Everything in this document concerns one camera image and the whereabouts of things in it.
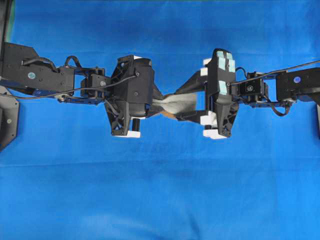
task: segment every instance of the black plastic part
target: black plastic part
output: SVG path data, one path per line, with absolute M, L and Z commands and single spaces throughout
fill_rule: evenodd
M 139 132 L 140 131 L 140 119 L 134 118 L 132 120 L 132 131 Z
M 133 128 L 139 128 L 136 118 L 148 117 L 153 98 L 163 99 L 164 96 L 154 83 L 155 72 L 148 58 L 136 58 L 133 55 L 118 59 L 117 66 L 111 76 L 114 83 L 135 75 L 134 78 L 107 88 L 111 92 L 109 103 L 104 107 L 107 112 L 113 136 L 126 136 L 130 121 Z M 115 115 L 110 104 L 119 112 Z
M 174 94 L 189 94 L 204 91 L 204 84 L 207 80 L 207 76 L 200 76 L 200 71 L 196 71 Z
M 225 59 L 224 69 L 219 67 L 218 51 L 223 52 Z M 233 101 L 233 96 L 230 94 L 230 83 L 236 81 L 236 73 L 229 71 L 230 59 L 227 57 L 229 51 L 216 48 L 213 51 L 211 61 L 207 64 L 208 82 L 206 88 L 207 110 L 216 114 L 217 129 L 219 135 L 230 137 L 231 128 L 237 116 L 239 105 Z M 227 93 L 222 94 L 219 82 L 226 84 Z
M 0 86 L 0 94 L 11 95 L 3 86 Z M 0 96 L 0 151 L 17 136 L 19 106 L 14 98 Z
M 282 73 L 276 76 L 276 99 L 297 98 L 315 101 L 320 105 L 320 68 L 314 67 L 300 71 Z
M 36 59 L 38 54 L 32 47 L 4 43 L 3 72 L 0 84 L 16 91 L 24 92 L 27 88 L 41 89 L 43 95 L 48 92 L 63 92 L 74 89 L 75 70 L 59 67 L 55 72 L 49 63 L 36 61 L 22 65 L 26 59 Z
M 200 124 L 200 118 L 201 116 L 208 115 L 208 110 L 197 110 L 197 111 L 190 111 L 190 112 L 183 112 L 176 114 L 175 117 L 179 121 L 190 121 L 193 123 Z

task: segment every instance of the blue backdrop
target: blue backdrop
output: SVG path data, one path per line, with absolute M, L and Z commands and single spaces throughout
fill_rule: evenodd
M 319 9 L 307 0 L 17 0 L 12 42 L 108 75 L 118 57 L 147 57 L 168 94 L 214 48 L 249 72 L 318 60 Z M 126 139 L 111 137 L 103 105 L 21 101 L 18 137 L 0 153 L 0 239 L 319 239 L 317 124 L 315 103 L 285 117 L 242 105 L 229 139 L 163 116 Z

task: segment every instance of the metal plate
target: metal plate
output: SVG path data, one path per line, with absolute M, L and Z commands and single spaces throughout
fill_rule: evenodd
M 7 88 L 0 86 L 0 93 L 11 95 Z M 0 128 L 0 151 L 2 151 L 17 136 L 19 102 L 11 97 L 0 96 L 2 121 Z

